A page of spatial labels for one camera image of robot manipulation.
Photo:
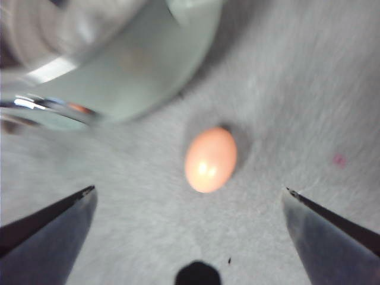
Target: small egg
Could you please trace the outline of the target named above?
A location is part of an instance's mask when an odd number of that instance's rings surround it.
[[[238,157],[235,140],[221,127],[199,134],[188,148],[185,174],[198,192],[218,190],[231,177]]]

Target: gray carpet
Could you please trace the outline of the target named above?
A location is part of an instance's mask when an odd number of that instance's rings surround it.
[[[204,65],[168,104],[82,132],[2,134],[2,222],[95,184],[70,285],[172,284],[195,259],[223,284],[308,284],[284,186],[380,232],[379,11],[377,0],[230,1]],[[184,152],[220,123],[239,165],[200,194]]]

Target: black object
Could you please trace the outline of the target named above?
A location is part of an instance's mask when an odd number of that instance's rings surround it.
[[[178,272],[175,285],[221,285],[221,282],[212,266],[195,261]]]
[[[313,285],[379,285],[380,235],[293,190],[283,194],[286,224]]]
[[[96,204],[90,186],[0,228],[0,284],[65,284]]]

